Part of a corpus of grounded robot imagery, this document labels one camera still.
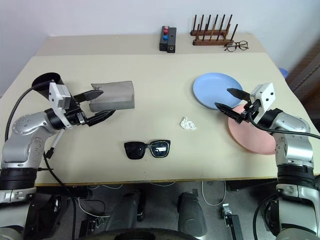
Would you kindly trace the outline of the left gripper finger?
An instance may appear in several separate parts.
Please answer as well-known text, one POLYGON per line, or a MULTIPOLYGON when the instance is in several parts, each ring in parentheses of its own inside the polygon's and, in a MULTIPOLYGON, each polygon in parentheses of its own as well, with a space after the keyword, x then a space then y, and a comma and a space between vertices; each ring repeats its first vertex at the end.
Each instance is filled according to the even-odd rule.
POLYGON ((116 112, 115 109, 103 110, 103 111, 97 112, 94 116, 87 118, 85 123, 88 126, 94 126, 96 124, 99 124, 105 121, 106 119, 111 117, 115 112, 116 112))
POLYGON ((78 103, 89 102, 89 101, 92 101, 92 100, 96 99, 97 97, 99 97, 103 93, 104 93, 103 90, 94 90, 93 89, 93 90, 89 90, 89 91, 82 92, 82 93, 79 93, 77 95, 74 95, 74 99, 78 103))

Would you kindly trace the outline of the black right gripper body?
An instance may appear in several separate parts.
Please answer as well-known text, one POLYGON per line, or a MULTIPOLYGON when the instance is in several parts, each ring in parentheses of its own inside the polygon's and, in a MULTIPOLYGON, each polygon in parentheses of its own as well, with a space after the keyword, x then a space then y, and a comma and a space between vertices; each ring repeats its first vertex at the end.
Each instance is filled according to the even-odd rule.
POLYGON ((262 106, 261 101, 256 99, 252 103, 249 97, 242 98, 242 100, 246 101, 246 104, 243 107, 244 111, 240 113, 239 123, 243 121, 252 123, 259 113, 259 108, 262 106))

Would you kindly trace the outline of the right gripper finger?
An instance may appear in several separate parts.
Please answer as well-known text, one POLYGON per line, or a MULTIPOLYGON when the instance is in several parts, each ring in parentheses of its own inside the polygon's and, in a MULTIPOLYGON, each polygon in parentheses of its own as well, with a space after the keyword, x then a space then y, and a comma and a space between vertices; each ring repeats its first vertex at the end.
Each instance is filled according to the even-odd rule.
POLYGON ((220 110, 223 114, 227 115, 229 118, 235 120, 238 124, 240 124, 244 118, 240 113, 234 111, 231 107, 223 104, 223 103, 214 103, 218 110, 220 110))
POLYGON ((250 94, 248 92, 236 88, 228 88, 227 91, 237 99, 250 101, 250 94))

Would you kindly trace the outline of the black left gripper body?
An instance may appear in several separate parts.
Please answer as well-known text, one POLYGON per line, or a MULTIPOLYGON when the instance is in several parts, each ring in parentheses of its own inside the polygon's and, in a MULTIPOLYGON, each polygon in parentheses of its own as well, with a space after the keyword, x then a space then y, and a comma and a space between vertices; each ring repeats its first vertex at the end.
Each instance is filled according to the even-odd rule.
POLYGON ((85 114, 80 106, 80 103, 85 101, 87 101, 87 99, 84 94, 63 96, 63 125, 65 127, 85 123, 85 114))

